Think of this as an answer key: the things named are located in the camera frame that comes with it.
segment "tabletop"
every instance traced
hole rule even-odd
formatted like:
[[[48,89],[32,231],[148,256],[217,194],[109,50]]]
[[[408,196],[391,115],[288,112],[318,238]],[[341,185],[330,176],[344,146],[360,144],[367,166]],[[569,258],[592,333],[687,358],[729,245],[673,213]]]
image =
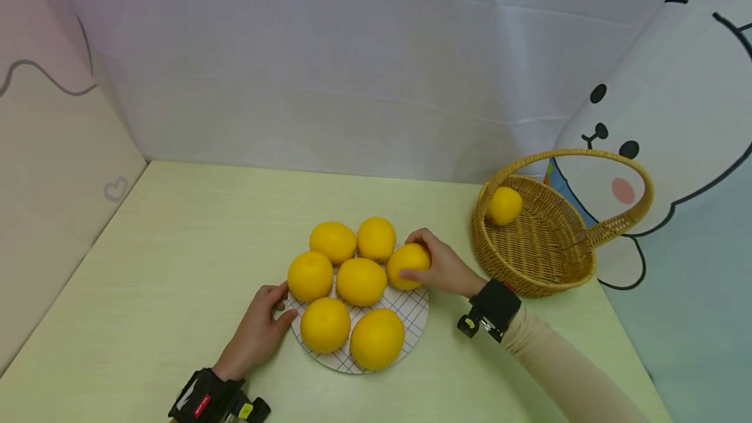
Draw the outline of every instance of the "tabletop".
[[[154,161],[0,379],[8,422],[160,422],[212,365],[259,286],[285,279],[318,223],[379,215],[429,227],[472,268],[479,185]],[[604,370],[652,422],[668,413],[596,281],[525,305]],[[432,291],[424,335],[380,373],[316,363],[292,334],[249,377],[274,422],[556,422],[563,415],[469,304]]]

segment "beige sleeve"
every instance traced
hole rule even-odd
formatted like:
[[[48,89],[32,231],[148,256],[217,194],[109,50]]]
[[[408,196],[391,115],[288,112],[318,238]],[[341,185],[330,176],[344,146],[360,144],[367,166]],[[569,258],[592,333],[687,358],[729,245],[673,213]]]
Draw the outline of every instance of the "beige sleeve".
[[[648,421],[612,379],[524,306],[511,321],[501,344],[570,422]]]

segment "woven basket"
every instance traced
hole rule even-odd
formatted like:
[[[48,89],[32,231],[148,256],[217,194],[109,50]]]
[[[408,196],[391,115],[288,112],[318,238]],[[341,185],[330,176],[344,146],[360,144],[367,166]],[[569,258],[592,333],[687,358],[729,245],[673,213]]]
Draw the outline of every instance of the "woven basket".
[[[588,228],[569,201],[534,179],[513,175],[521,167],[551,157],[580,155],[620,162],[642,176],[642,198],[629,210]],[[499,226],[486,220],[491,197],[500,186],[518,191],[520,216]],[[524,298],[545,298],[587,283],[595,275],[595,247],[627,232],[648,213],[653,181],[636,162],[610,152],[564,149],[530,155],[501,169],[480,190],[471,218],[472,242],[482,268]]]

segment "basket handle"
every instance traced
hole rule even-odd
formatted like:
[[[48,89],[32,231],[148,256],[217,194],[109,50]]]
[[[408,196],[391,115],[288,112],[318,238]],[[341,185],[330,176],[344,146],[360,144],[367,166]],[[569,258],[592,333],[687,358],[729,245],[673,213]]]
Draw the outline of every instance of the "basket handle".
[[[642,178],[642,181],[645,185],[642,197],[638,202],[635,202],[634,206],[629,208],[627,211],[622,212],[622,214],[615,215],[610,219],[601,221],[598,224],[588,228],[587,238],[590,245],[597,247],[599,245],[603,245],[609,240],[613,240],[614,238],[622,235],[624,232],[629,230],[629,227],[637,224],[642,220],[642,218],[645,217],[646,214],[648,214],[650,205],[653,204],[653,196],[655,194],[653,179],[648,174],[648,171],[645,170],[642,165],[639,165],[637,162],[629,158],[622,157],[618,154],[612,154],[610,152],[593,149],[559,149],[553,151],[545,151],[540,152],[539,154],[528,155],[527,157],[521,158],[519,161],[505,166],[503,169],[496,172],[496,175],[493,177],[493,179],[491,179],[488,184],[484,186],[484,189],[488,190],[488,196],[485,196],[485,199],[481,197],[483,199],[483,202],[480,206],[480,211],[485,213],[485,211],[488,209],[488,204],[491,198],[494,196],[496,190],[504,184],[504,181],[510,175],[513,175],[519,169],[530,164],[535,164],[535,162],[548,160],[552,157],[564,157],[568,155],[584,155],[586,157],[600,157],[612,161],[617,161],[620,164],[627,165],[629,168],[637,172],[637,174]]]

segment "cartoon bunny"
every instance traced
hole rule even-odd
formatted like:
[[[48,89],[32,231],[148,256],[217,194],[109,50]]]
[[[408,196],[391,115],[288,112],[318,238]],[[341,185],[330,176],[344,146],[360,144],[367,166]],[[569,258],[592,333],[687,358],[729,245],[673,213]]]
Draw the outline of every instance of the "cartoon bunny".
[[[722,182],[750,155],[750,38],[752,0],[666,0],[560,134],[558,147],[634,159],[655,184],[647,216],[598,249],[601,283],[639,285],[646,273],[640,237],[665,226],[675,206]],[[628,167],[593,157],[556,158],[547,180],[589,225],[629,209],[644,190]]]

